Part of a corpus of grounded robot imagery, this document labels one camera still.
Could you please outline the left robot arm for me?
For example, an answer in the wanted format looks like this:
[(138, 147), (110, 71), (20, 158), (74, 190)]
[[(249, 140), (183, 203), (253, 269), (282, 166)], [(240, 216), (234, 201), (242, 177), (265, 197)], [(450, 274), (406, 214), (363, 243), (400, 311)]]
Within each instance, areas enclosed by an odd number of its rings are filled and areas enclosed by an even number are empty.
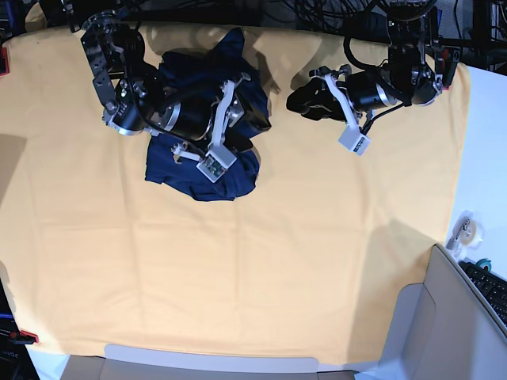
[(380, 117), (430, 104), (441, 94), (444, 66), (430, 67), (426, 61), (427, 50), (439, 47), (435, 3), (372, 1), (360, 19), (367, 21), (376, 7), (385, 14), (387, 58), (377, 65), (360, 61), (353, 54), (353, 37), (346, 33), (343, 50), (348, 62), (337, 70), (311, 70), (310, 81), (288, 96), (287, 110), (313, 121), (341, 122), (351, 112), (354, 120), (366, 119), (359, 130), (367, 134)]

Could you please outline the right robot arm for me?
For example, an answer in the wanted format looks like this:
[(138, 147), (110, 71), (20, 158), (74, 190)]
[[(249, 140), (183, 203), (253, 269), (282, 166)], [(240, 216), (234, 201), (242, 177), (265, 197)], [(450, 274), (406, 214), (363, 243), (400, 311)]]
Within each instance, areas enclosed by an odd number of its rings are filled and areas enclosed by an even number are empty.
[(168, 135), (203, 157), (212, 147), (250, 148), (250, 138), (270, 129), (259, 72), (243, 57), (245, 36), (230, 30), (210, 51), (163, 54), (145, 61), (137, 27), (106, 10), (83, 22), (81, 44), (104, 108), (104, 123), (122, 135)]

